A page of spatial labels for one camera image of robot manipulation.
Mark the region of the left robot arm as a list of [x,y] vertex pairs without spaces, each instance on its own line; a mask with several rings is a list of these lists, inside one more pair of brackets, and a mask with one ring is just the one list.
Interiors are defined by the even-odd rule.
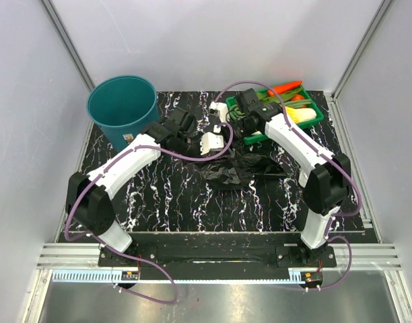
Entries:
[[199,157],[200,139],[191,139],[188,134],[196,122],[193,114],[175,108],[169,116],[146,125],[126,148],[103,166],[88,174],[76,172],[71,175],[65,203],[65,239],[73,241],[80,237],[69,235],[71,222],[76,221],[103,244],[113,248],[113,258],[120,265],[134,263],[137,251],[131,246],[130,235],[116,220],[112,200],[137,172],[161,156],[160,149]]

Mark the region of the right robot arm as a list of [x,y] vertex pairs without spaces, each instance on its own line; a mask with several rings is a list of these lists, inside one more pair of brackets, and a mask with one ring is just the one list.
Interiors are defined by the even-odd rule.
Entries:
[[327,227],[332,214],[339,210],[349,194],[351,175],[349,158],[335,155],[320,146],[290,116],[283,102],[263,102],[252,89],[238,92],[234,97],[244,117],[233,122],[234,137],[243,139],[259,131],[288,152],[308,179],[301,186],[308,215],[301,233],[304,245],[297,249],[298,261],[312,266],[320,260],[319,247],[326,243]]

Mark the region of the black trash bag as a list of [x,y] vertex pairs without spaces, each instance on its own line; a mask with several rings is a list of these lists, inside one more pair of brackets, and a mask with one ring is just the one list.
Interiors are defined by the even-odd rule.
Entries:
[[201,179],[218,192],[245,190],[252,180],[277,182],[287,177],[285,170],[269,155],[246,148],[230,148],[217,159],[193,165]]

